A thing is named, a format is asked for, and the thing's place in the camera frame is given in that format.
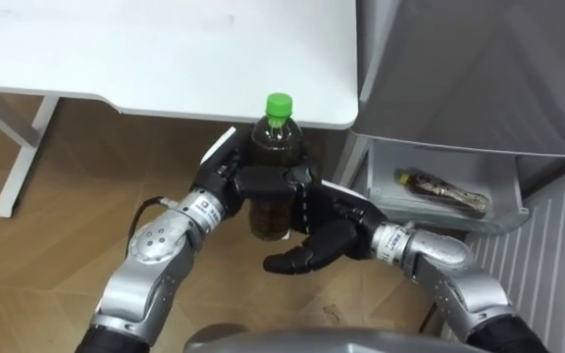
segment cabinet door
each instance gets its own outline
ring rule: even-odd
[[[565,1],[403,2],[353,130],[565,155]]]

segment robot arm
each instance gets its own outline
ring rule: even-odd
[[[379,260],[422,286],[459,340],[492,352],[547,352],[464,243],[384,223],[372,249]]]
[[[248,130],[220,138],[207,153],[188,195],[163,198],[166,211],[138,229],[126,259],[113,273],[77,353],[144,353],[156,343],[180,283],[208,234],[241,207],[230,179]]]

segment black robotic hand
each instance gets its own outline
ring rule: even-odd
[[[244,166],[234,177],[237,194],[248,200],[293,200],[291,228],[309,235],[283,254],[268,256],[265,271],[296,275],[320,270],[342,255],[370,259],[372,237],[385,215],[348,189],[316,178],[316,165],[304,149],[293,168]]]
[[[220,138],[191,187],[205,188],[222,201],[225,218],[236,215],[245,199],[293,200],[291,228],[309,236],[284,254],[267,257],[264,269],[277,274],[306,274],[342,255],[355,260],[372,258],[372,237],[386,221],[385,215],[362,196],[319,180],[306,146],[302,162],[293,168],[250,165],[251,130],[252,126],[245,127]]]

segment robot finger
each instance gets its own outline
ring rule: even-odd
[[[263,269],[281,275],[300,275],[317,271],[341,257],[357,240],[354,224],[337,220],[321,227],[307,237],[300,246],[268,256]]]

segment brown liquid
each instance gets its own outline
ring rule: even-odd
[[[253,164],[262,166],[292,167],[300,161],[302,131],[288,119],[281,127],[269,126],[267,118],[261,119],[252,131],[250,145]],[[252,233],[259,239],[282,239],[290,228],[293,201],[284,203],[252,202],[249,222]]]

